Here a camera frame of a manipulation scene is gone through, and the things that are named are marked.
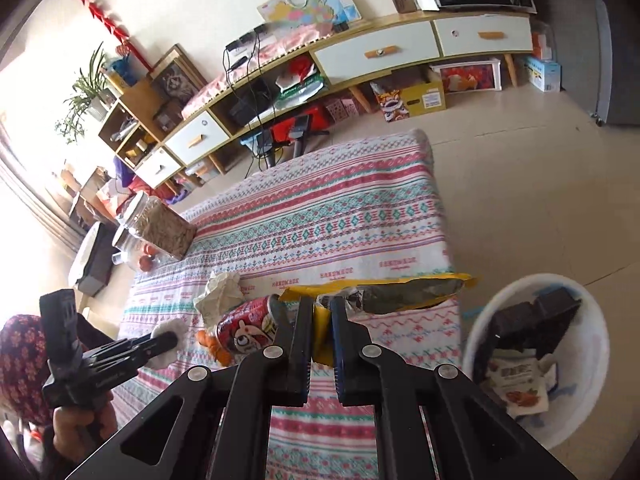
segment white tissue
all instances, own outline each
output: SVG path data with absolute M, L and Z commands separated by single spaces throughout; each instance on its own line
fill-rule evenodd
M 215 327 L 225 312 L 244 303 L 237 272 L 212 272 L 204 292 L 193 300 L 193 306 L 202 314 L 207 329 Z
M 174 332 L 178 336 L 178 344 L 172 350 L 149 359 L 146 366 L 153 368 L 153 370 L 162 370 L 175 363 L 178 360 L 178 351 L 184 348 L 187 331 L 187 325 L 179 317 L 158 323 L 151 331 L 151 337 L 159 336 L 164 332 Z

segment pink cloth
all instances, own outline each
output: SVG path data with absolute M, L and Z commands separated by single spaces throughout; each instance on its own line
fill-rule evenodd
M 251 73 L 258 70 L 258 61 L 260 66 L 266 65 L 279 57 L 285 56 L 289 52 L 301 48 L 305 45 L 313 43 L 322 38 L 327 38 L 332 34 L 333 23 L 314 23 L 313 25 L 303 25 L 298 27 L 288 36 L 278 40 L 276 43 L 262 46 L 257 56 L 254 56 L 248 64 L 244 64 L 229 73 L 231 84 L 240 81 L 246 77 L 247 72 Z M 214 97 L 221 94 L 228 88 L 226 83 L 226 75 L 220 73 L 212 82 L 208 83 L 202 90 L 191 98 L 182 110 L 182 116 L 187 119 L 196 111 L 200 110 Z

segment drawer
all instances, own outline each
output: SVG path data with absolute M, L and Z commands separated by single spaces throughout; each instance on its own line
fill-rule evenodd
M 136 174 L 151 187 L 156 188 L 180 168 L 181 165 L 167 150 L 158 148 L 142 163 Z
M 374 53 L 381 49 L 388 52 L 375 56 Z M 431 22 L 407 23 L 376 30 L 316 50 L 314 54 L 332 84 L 406 63 L 440 57 Z
M 484 14 L 434 20 L 443 56 L 480 52 L 531 52 L 529 18 Z
M 164 145 L 185 166 L 190 166 L 228 139 L 229 137 L 225 131 L 211 117 L 209 112 L 204 110 L 203 113 L 183 127 Z

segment hand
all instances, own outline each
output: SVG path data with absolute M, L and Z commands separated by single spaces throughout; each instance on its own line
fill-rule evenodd
M 56 408 L 53 412 L 53 446 L 58 453 L 74 463 L 80 463 L 90 453 L 82 443 L 78 427 L 86 427 L 97 420 L 101 424 L 100 437 L 107 440 L 118 430 L 116 413 L 111 405 L 113 394 L 108 393 L 108 402 L 99 412 L 82 410 L 77 406 Z

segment striped tablecloth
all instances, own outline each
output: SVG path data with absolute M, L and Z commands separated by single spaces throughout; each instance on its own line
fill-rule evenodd
M 140 336 L 181 317 L 188 348 L 166 370 L 142 368 L 115 391 L 125 424 L 188 367 L 217 369 L 195 341 L 202 320 L 193 307 L 209 275 L 241 274 L 247 299 L 293 283 L 338 278 L 419 276 L 450 269 L 444 213 L 424 132 L 331 146 L 243 180 L 185 214 L 198 226 L 185 259 L 138 275 L 120 337 Z M 359 315 L 373 341 L 411 364 L 458 364 L 458 305 L 387 316 Z M 304 408 L 274 408 L 267 478 L 377 478 L 371 407 L 343 408 L 333 371 L 314 364 Z

